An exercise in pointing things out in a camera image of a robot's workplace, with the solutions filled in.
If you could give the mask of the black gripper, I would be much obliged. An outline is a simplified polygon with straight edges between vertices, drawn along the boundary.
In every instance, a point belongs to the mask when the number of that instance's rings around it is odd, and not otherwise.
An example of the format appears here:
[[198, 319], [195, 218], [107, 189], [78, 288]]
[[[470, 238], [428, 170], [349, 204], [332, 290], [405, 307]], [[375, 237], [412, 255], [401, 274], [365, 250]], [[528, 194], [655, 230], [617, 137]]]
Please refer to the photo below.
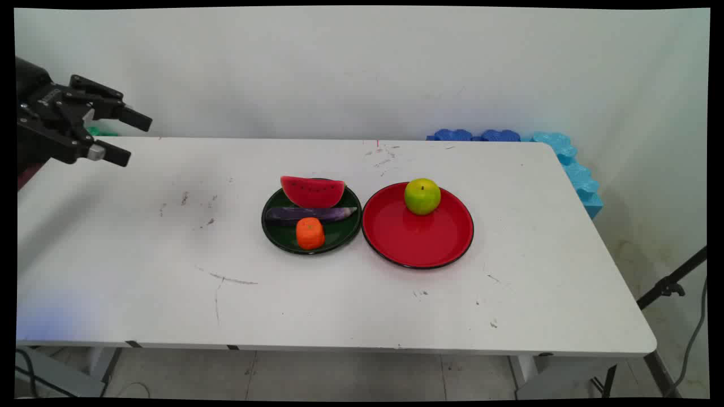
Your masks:
[[49, 73], [16, 57], [16, 160], [20, 166], [56, 159], [78, 159], [128, 165], [130, 152], [96, 141], [85, 128], [88, 119], [116, 119], [148, 132], [153, 119], [124, 103], [123, 94], [86, 77], [73, 75], [69, 87], [54, 83]]

